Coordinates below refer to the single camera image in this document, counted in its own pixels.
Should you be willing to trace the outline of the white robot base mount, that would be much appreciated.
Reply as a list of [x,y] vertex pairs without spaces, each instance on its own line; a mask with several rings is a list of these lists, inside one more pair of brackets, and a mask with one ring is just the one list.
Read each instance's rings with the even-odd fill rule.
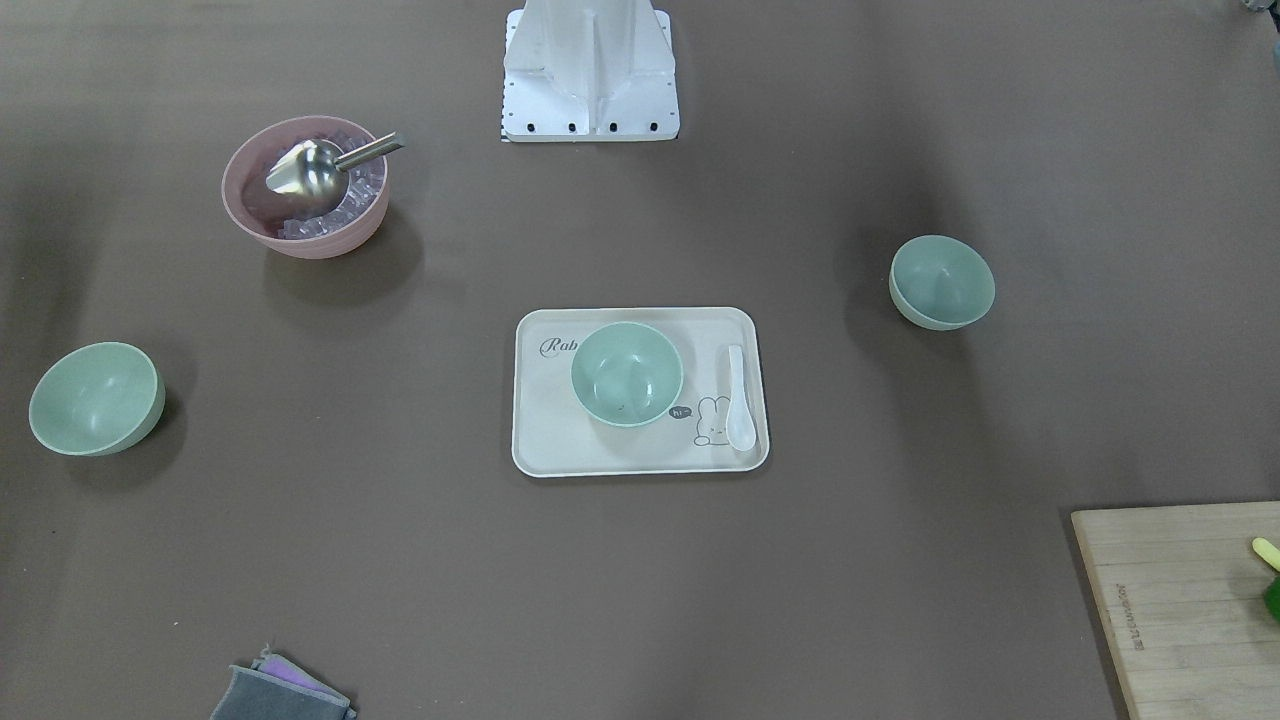
[[503,141],[678,137],[672,23],[652,3],[526,1],[504,28]]

